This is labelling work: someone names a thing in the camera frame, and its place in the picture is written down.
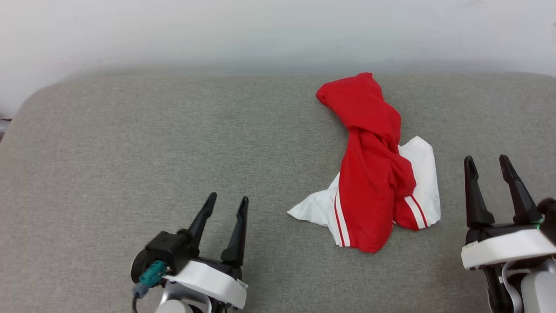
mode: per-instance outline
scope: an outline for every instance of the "couch cushion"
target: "couch cushion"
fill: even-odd
[[[474,157],[498,222],[513,216],[499,154],[535,200],[554,195],[556,79],[376,75],[401,113],[401,143],[419,135],[434,148],[442,220],[395,227],[372,255],[286,214],[339,170],[347,132],[315,93],[341,77],[115,77],[34,94],[0,144],[0,311],[128,311],[135,255],[189,226],[211,191],[206,257],[219,257],[250,198],[245,312],[487,311],[484,275],[460,259],[463,159]]]

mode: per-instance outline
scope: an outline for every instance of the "white wall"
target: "white wall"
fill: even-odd
[[[96,75],[556,75],[554,0],[0,0],[0,113]]]

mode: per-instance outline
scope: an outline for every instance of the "robotic arm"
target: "robotic arm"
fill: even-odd
[[[484,271],[492,312],[554,312],[556,200],[548,198],[536,206],[506,155],[500,156],[500,167],[514,205],[512,224],[494,224],[479,189],[473,158],[465,158],[469,230],[461,260],[467,270]]]
[[[241,266],[249,199],[241,200],[236,227],[220,261],[199,256],[201,236],[215,202],[216,193],[211,193],[189,229],[160,232],[139,252],[131,267],[136,283],[134,312],[137,299],[156,286],[165,291],[155,313],[221,313],[229,307],[244,308],[248,286],[241,280]]]

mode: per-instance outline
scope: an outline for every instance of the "clothing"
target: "clothing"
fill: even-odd
[[[401,117],[371,73],[324,84],[317,98],[349,130],[340,173],[288,213],[328,226],[336,244],[377,252],[394,223],[415,231],[440,219],[432,147],[415,137],[403,147]]]

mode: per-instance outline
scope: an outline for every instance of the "white fabric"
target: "white fabric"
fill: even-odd
[[[430,227],[440,220],[440,197],[433,148],[421,137],[416,136],[400,147],[400,155],[411,162],[416,181],[413,197],[420,204],[423,215],[412,197],[405,197],[405,200],[419,228]],[[349,247],[348,229],[340,205],[339,181],[340,173],[336,175],[328,189],[309,195],[287,212],[299,220],[328,227],[338,246],[343,246],[341,240],[343,237],[345,246]],[[342,237],[338,226],[342,228]]]

